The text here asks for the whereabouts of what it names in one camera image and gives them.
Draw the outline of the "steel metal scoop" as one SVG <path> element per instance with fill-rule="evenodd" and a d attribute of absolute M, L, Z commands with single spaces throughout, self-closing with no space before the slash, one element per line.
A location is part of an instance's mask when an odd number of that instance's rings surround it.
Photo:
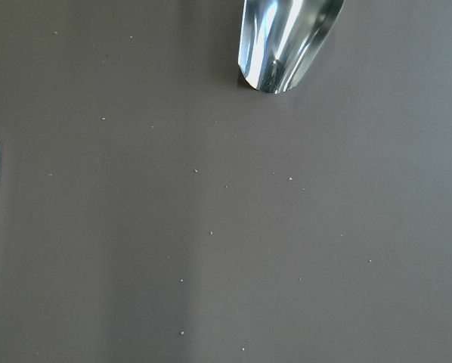
<path fill-rule="evenodd" d="M 273 95 L 295 88 L 343 5 L 340 0 L 245 1 L 237 58 L 245 81 Z"/>

